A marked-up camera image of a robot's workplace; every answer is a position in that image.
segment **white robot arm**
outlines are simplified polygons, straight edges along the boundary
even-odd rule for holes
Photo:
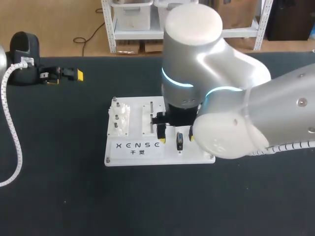
[[[169,123],[193,125],[198,145],[227,159],[314,147],[315,65],[271,80],[221,33],[220,16],[205,5],[169,13],[162,64]]]

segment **metal shelf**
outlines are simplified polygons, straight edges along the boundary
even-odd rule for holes
[[[111,17],[110,0],[101,0],[103,14],[107,30],[109,47],[112,53],[116,52],[116,40],[141,40],[141,39],[163,39],[163,31],[159,27],[158,11],[151,11],[151,28],[142,31],[122,31],[119,29],[117,18]],[[260,24],[256,17],[252,21],[252,26],[248,28],[224,29],[222,36],[224,38],[256,37],[254,50],[260,50],[262,40],[265,34],[271,6],[273,0],[262,0]]]
[[[224,29],[223,38],[249,38],[256,37],[258,32],[258,23],[256,17],[252,21],[252,26],[248,28]]]

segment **metal pin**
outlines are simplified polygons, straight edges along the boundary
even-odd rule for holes
[[[151,134],[153,134],[154,133],[154,131],[153,131],[153,122],[152,122],[153,114],[150,114],[150,117],[151,117],[151,122],[150,122]]]
[[[153,102],[150,102],[151,113],[153,113]]]

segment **black table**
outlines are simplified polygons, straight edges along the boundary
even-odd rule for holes
[[[313,53],[252,54],[275,78]],[[24,154],[0,188],[1,236],[315,235],[315,152],[208,165],[104,165],[111,98],[160,95],[161,58],[43,58],[79,67],[83,83],[9,86]],[[0,109],[0,180],[16,153]]]

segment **wooden floor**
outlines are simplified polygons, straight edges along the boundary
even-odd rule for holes
[[[0,43],[6,50],[12,35],[18,31],[31,32],[39,38],[41,56],[81,56],[81,44],[73,38],[89,38],[104,22],[100,0],[0,0]],[[233,47],[251,52],[254,39],[227,39]],[[269,42],[264,40],[261,52],[312,51],[315,40]],[[103,26],[87,43],[85,56],[116,56],[109,53],[106,29]]]

